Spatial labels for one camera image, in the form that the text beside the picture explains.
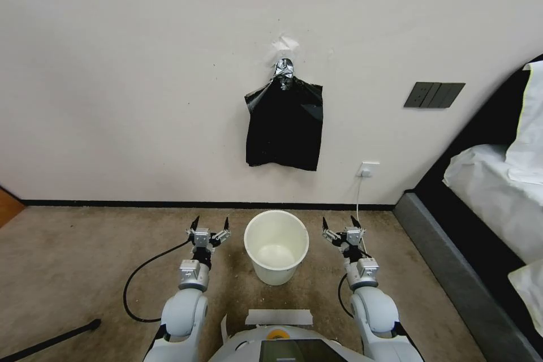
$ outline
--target white power cord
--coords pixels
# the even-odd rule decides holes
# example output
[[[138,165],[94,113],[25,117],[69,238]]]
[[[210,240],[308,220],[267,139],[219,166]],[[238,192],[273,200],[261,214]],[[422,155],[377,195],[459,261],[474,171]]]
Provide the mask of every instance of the white power cord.
[[[360,222],[360,219],[358,218],[358,203],[360,202],[360,190],[362,188],[362,180],[364,178],[360,177],[360,183],[358,184],[358,192],[356,193],[356,220]]]
[[[356,220],[358,221],[358,223],[360,223],[360,218],[358,217],[358,204],[360,202],[360,190],[362,189],[362,180],[363,179],[364,179],[364,177],[361,176],[360,177],[360,183],[358,184],[358,192],[356,193]],[[365,231],[365,229],[362,232],[362,237],[360,238],[360,243],[362,244],[362,249],[364,250],[364,252],[367,252],[366,245],[364,243],[364,231]]]

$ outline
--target white bucket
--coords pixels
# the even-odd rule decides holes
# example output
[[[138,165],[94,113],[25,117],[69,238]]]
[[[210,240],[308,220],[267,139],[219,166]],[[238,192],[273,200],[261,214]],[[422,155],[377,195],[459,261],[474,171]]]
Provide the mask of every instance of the white bucket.
[[[243,242],[256,275],[271,286],[289,281],[309,249],[304,224],[281,210],[262,212],[251,219]]]

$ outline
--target screen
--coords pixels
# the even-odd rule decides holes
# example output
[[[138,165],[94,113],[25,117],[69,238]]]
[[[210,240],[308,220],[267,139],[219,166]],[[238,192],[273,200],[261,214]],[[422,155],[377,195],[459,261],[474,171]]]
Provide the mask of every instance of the screen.
[[[262,341],[260,362],[347,362],[322,339]]]

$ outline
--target light switch panel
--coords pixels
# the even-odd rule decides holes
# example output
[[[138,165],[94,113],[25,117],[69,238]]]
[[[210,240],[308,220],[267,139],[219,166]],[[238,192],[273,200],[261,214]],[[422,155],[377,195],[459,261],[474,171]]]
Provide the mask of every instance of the light switch panel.
[[[465,83],[417,82],[403,107],[446,109],[450,107]]]

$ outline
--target carpet floor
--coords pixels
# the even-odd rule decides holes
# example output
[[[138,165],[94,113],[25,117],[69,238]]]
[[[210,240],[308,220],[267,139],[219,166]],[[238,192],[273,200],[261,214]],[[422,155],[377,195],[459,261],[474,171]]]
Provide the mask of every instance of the carpet floor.
[[[350,212],[293,210],[309,232],[309,252],[283,286],[262,283],[243,247],[243,232],[259,210],[30,207],[0,229],[2,293],[0,357],[101,318],[102,325],[25,361],[141,361],[158,329],[124,312],[130,273],[148,258],[186,240],[197,215],[212,231],[230,219],[232,236],[213,255],[208,315],[200,360],[221,346],[219,324],[228,313],[230,334],[246,329],[251,308],[308,308],[313,329],[360,352],[356,326],[341,309],[337,287],[343,257],[321,236],[322,216],[343,230]],[[426,361],[484,358],[417,249],[390,212],[361,212],[368,252],[380,265],[380,289],[396,302],[403,326]],[[152,262],[132,280],[128,303],[143,318],[159,317],[177,290],[185,246]],[[343,286],[343,299],[349,292]]]

